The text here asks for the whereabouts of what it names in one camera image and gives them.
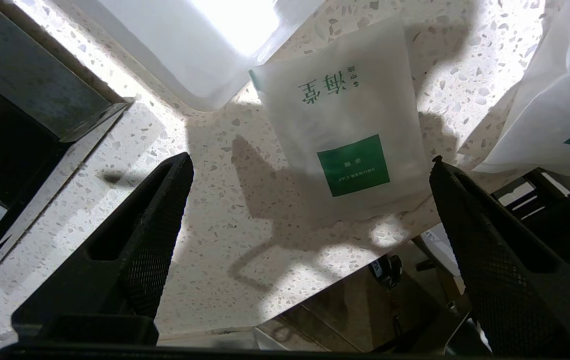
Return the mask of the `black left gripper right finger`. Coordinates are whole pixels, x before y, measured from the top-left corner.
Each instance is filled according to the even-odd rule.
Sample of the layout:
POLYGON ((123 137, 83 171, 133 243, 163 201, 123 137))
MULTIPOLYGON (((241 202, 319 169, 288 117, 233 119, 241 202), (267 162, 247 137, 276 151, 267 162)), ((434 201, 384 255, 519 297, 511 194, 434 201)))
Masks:
POLYGON ((436 209, 493 353, 570 358, 570 265, 464 171, 433 163, 436 209))

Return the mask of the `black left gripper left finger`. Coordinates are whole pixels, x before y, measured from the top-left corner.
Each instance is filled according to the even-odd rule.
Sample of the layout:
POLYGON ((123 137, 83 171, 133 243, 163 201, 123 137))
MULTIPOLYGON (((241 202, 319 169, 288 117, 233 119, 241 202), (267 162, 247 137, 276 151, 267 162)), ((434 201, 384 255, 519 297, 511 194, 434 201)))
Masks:
POLYGON ((194 178, 188 153, 161 162, 11 315, 41 328, 64 314, 154 318, 194 178))

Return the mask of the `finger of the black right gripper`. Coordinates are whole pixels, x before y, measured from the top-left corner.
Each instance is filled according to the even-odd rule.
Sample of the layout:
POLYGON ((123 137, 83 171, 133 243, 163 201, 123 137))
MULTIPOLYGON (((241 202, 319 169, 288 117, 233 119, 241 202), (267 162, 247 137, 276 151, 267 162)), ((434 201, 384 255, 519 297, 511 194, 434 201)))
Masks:
POLYGON ((522 223, 551 223, 568 217, 567 195, 539 168, 500 187, 491 196, 522 223))

